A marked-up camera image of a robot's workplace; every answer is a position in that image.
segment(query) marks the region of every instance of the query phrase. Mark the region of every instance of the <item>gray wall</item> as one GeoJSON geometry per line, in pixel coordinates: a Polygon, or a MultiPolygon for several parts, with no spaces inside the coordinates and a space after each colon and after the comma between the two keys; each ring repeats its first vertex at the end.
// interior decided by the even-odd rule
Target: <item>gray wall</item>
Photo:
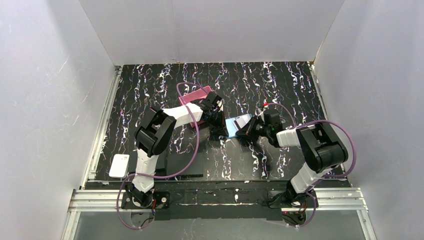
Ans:
{"type": "Polygon", "coordinates": [[[313,61],[344,0],[80,0],[115,65],[313,61]]]}
{"type": "Polygon", "coordinates": [[[60,239],[114,66],[78,0],[0,3],[0,239],[60,239]]]}
{"type": "Polygon", "coordinates": [[[424,234],[424,2],[346,0],[318,53],[331,120],[353,135],[361,187],[379,239],[424,234]]]}

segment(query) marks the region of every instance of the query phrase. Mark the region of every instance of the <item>robotic arm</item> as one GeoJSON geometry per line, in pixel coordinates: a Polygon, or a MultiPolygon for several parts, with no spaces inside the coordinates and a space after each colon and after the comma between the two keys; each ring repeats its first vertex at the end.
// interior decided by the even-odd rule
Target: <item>robotic arm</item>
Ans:
{"type": "MultiPolygon", "coordinates": [[[[205,99],[197,99],[186,105],[195,121],[209,123],[213,135],[228,136],[225,124],[223,101],[214,92],[209,92],[205,99]]],[[[135,132],[137,150],[136,173],[154,175],[156,162],[172,137],[175,128],[194,122],[186,106],[156,109],[151,107],[143,116],[140,126],[135,132]]],[[[154,179],[136,175],[132,184],[125,187],[126,192],[133,196],[141,206],[151,202],[151,192],[154,179]]]]}
{"type": "Polygon", "coordinates": [[[252,141],[256,141],[259,136],[266,137],[276,148],[301,148],[305,163],[283,193],[282,201],[287,204],[304,201],[308,197],[306,192],[319,179],[348,159],[345,145],[330,124],[317,123],[284,130],[280,114],[275,109],[266,109],[260,116],[253,116],[236,134],[252,141]]]}

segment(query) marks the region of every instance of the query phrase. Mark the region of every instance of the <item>pink box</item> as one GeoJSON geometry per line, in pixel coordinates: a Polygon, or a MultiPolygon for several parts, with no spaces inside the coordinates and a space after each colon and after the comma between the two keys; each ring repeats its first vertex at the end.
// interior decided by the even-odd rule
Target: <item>pink box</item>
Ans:
{"type": "MultiPolygon", "coordinates": [[[[212,89],[211,89],[210,86],[204,86],[203,89],[207,93],[212,92],[212,89]]],[[[202,89],[197,89],[194,92],[190,92],[189,94],[182,96],[182,98],[184,99],[184,101],[186,103],[189,103],[189,102],[191,102],[193,100],[196,100],[196,99],[205,99],[206,96],[207,96],[207,94],[205,93],[205,91],[203,91],[202,89]]],[[[181,97],[178,97],[178,99],[179,99],[179,103],[183,106],[184,103],[183,103],[183,100],[181,99],[181,97]]],[[[200,125],[202,123],[204,123],[204,121],[199,121],[199,122],[197,122],[197,125],[200,125]]],[[[195,124],[194,123],[190,123],[190,125],[191,125],[192,128],[195,127],[195,124]]]]}

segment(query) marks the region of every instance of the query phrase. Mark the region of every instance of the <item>black mat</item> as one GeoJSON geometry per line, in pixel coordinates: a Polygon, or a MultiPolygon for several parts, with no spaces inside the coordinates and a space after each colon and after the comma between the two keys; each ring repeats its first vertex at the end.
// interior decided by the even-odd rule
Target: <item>black mat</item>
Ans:
{"type": "MultiPolygon", "coordinates": [[[[245,62],[125,65],[107,127],[96,170],[97,181],[109,178],[115,154],[135,149],[134,131],[150,106],[180,106],[177,83],[209,85],[225,101],[227,117],[253,114],[265,102],[285,105],[296,124],[324,119],[307,62],[245,62]]],[[[181,86],[182,93],[196,87],[181,86]]],[[[291,125],[282,111],[283,126],[291,125]]],[[[169,154],[193,153],[195,131],[190,125],[175,129],[169,154]]],[[[199,151],[203,152],[203,177],[177,177],[177,180],[289,180],[305,162],[297,147],[275,148],[266,138],[243,143],[238,138],[220,139],[209,135],[207,124],[200,126],[199,151]]]]}

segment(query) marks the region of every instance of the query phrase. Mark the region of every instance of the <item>pink tray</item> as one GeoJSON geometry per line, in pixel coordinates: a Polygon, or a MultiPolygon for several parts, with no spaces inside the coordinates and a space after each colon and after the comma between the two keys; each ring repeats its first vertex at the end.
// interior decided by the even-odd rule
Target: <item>pink tray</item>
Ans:
{"type": "MultiPolygon", "coordinates": [[[[212,89],[211,89],[210,86],[204,86],[203,89],[207,93],[212,92],[212,89]]],[[[196,99],[204,99],[207,96],[207,94],[205,93],[205,91],[203,91],[202,89],[198,89],[198,90],[196,90],[194,92],[190,92],[189,94],[182,96],[182,98],[185,100],[186,103],[189,103],[189,102],[191,102],[193,100],[196,100],[196,99]]],[[[183,100],[181,99],[181,97],[178,97],[178,99],[179,99],[179,103],[181,105],[184,105],[183,100]]],[[[204,123],[204,121],[199,121],[199,122],[197,122],[197,125],[200,125],[202,123],[204,123]]],[[[191,125],[192,128],[195,127],[195,124],[194,123],[190,123],[190,125],[191,125]]]]}

